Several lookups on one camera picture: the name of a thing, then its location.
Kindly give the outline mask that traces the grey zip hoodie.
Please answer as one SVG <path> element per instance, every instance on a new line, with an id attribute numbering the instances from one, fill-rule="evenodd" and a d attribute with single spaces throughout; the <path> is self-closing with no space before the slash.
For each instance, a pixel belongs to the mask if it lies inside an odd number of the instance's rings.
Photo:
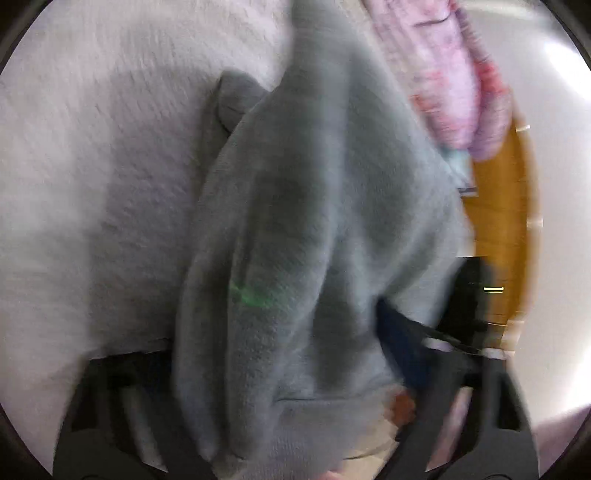
<path id="1" fill-rule="evenodd" d="M 208 172 L 173 386 L 220 479 L 315 479 L 394 381 L 377 300 L 433 324 L 466 220 L 407 96 L 331 1 L 297 1 L 280 84 Z"/>

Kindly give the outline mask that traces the white floral bed sheet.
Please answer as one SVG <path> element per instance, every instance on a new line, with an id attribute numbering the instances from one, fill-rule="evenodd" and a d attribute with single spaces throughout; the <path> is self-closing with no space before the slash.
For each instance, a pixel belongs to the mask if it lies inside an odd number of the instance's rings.
<path id="1" fill-rule="evenodd" d="M 55 1 L 1 76 L 1 401 L 51 462 L 85 356 L 176 330 L 211 166 L 296 1 Z"/>

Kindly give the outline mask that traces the pink fluffy blanket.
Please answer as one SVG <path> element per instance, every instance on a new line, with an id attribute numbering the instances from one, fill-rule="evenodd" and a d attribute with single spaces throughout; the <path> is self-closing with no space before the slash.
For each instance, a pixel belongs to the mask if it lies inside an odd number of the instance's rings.
<path id="1" fill-rule="evenodd" d="M 479 161 L 500 150 L 511 92 L 457 1 L 367 1 L 393 73 L 436 145 Z"/>

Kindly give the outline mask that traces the wooden bed frame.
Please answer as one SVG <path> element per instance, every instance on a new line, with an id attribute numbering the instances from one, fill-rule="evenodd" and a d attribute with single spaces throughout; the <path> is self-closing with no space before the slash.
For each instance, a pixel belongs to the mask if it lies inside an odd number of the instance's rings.
<path id="1" fill-rule="evenodd" d="M 514 352 L 525 324 L 539 253 L 540 219 L 529 125 L 515 116 L 497 155 L 474 162 L 477 193 L 463 199 L 475 254 L 492 266 L 491 347 Z"/>

